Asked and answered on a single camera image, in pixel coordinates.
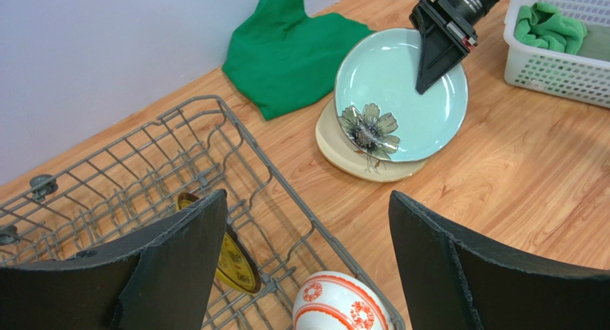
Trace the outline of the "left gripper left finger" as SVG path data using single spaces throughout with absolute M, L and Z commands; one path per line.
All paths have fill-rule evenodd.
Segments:
M 228 215 L 225 190 L 64 261 L 1 269 L 3 329 L 200 329 Z

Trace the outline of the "light blue flower plate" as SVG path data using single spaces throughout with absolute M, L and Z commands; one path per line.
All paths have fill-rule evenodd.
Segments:
M 334 106 L 339 126 L 358 150 L 381 161 L 420 161 L 443 149 L 462 127 L 469 96 L 463 65 L 419 94 L 421 53 L 417 30 L 393 28 L 370 34 L 345 56 Z

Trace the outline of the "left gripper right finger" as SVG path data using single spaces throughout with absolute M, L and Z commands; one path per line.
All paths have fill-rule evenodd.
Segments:
M 607 329 L 609 272 L 537 256 L 400 191 L 389 229 L 413 329 Z

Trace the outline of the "yellow patterned small plate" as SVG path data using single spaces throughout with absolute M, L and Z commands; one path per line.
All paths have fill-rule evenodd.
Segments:
M 256 294 L 261 289 L 261 274 L 256 263 L 231 225 L 226 226 L 216 278 L 241 293 Z

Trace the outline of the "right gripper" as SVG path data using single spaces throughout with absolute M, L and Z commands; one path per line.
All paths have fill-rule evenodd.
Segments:
M 424 94 L 478 45 L 474 29 L 500 0 L 418 0 L 410 20 L 421 36 L 416 91 Z

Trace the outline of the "cream bird plate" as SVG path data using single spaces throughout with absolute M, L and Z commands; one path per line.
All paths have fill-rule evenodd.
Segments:
M 330 100 L 321 112 L 315 135 L 319 151 L 331 164 L 353 176 L 376 183 L 408 178 L 428 162 L 427 159 L 403 163 L 383 161 L 358 151 L 339 129 L 334 100 Z

